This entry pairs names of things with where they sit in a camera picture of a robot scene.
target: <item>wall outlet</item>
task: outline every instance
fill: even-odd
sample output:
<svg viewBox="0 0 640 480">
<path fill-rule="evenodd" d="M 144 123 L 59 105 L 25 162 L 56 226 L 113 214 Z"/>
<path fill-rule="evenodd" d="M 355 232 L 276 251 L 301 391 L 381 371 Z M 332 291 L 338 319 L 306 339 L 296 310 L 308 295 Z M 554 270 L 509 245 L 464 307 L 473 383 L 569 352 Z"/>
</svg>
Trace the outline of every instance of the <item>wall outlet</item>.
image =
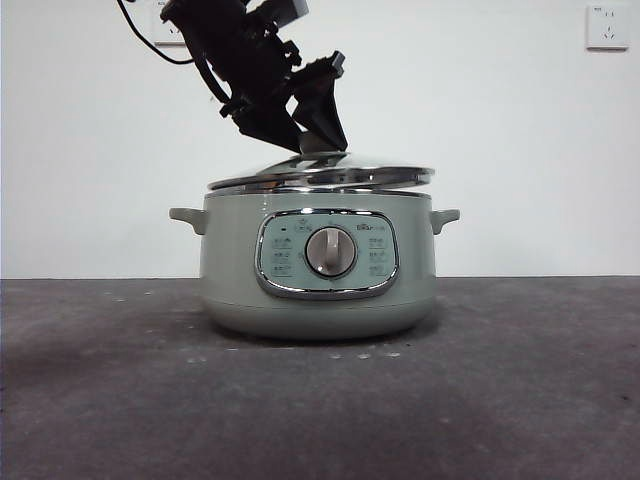
<svg viewBox="0 0 640 480">
<path fill-rule="evenodd" d="M 626 50 L 629 48 L 631 7 L 602 4 L 587 7 L 587 48 Z"/>
<path fill-rule="evenodd" d="M 180 30 L 171 22 L 162 23 L 160 12 L 167 2 L 153 0 L 149 2 L 149 15 L 151 17 L 151 38 L 156 46 L 184 47 L 184 38 Z"/>
</svg>

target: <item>stainless steel lid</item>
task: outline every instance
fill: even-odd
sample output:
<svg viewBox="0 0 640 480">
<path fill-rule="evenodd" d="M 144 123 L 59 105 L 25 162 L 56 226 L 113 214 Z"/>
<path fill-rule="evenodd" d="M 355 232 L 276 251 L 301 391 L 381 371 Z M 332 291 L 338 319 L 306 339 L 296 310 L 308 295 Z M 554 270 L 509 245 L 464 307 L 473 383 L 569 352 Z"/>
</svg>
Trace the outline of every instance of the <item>stainless steel lid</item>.
<svg viewBox="0 0 640 480">
<path fill-rule="evenodd" d="M 257 172 L 213 182 L 209 190 L 225 193 L 264 192 L 290 188 L 391 189 L 429 183 L 434 171 L 418 166 L 397 166 L 346 152 L 296 155 L 289 160 Z"/>
</svg>

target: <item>cooker base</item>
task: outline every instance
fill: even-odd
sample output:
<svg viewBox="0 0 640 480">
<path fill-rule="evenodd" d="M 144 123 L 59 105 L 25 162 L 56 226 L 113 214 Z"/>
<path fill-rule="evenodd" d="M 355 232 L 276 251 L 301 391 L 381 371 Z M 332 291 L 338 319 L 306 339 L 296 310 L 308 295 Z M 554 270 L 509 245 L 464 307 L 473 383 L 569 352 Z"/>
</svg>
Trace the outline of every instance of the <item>cooker base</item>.
<svg viewBox="0 0 640 480">
<path fill-rule="evenodd" d="M 338 307 L 316 302 L 296 308 L 254 307 L 204 300 L 219 325 L 261 337 L 346 340 L 405 330 L 429 315 L 432 299 L 401 305 Z"/>
</svg>

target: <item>silver knob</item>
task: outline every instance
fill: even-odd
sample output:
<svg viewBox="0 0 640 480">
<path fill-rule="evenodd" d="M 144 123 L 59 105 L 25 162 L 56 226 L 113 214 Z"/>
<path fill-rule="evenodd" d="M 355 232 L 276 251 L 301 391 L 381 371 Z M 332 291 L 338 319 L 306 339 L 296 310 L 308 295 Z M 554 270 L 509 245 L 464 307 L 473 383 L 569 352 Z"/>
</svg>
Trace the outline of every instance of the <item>silver knob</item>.
<svg viewBox="0 0 640 480">
<path fill-rule="evenodd" d="M 339 228 L 322 228 L 307 242 L 307 261 L 325 277 L 337 277 L 351 268 L 356 246 L 347 232 Z"/>
</svg>

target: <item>cooker side handle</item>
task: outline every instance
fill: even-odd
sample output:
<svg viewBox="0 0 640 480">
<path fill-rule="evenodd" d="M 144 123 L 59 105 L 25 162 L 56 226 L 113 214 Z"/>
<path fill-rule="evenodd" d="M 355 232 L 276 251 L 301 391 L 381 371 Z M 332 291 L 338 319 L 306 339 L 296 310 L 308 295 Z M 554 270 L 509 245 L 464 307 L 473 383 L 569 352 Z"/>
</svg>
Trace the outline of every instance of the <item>cooker side handle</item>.
<svg viewBox="0 0 640 480">
<path fill-rule="evenodd" d="M 198 235 L 204 235 L 207 229 L 207 212 L 194 208 L 172 208 L 169 210 L 169 218 L 187 222 Z"/>
<path fill-rule="evenodd" d="M 433 234 L 438 235 L 445 224 L 456 220 L 460 220 L 460 210 L 436 210 L 435 212 L 431 212 L 431 228 L 433 228 Z"/>
</svg>

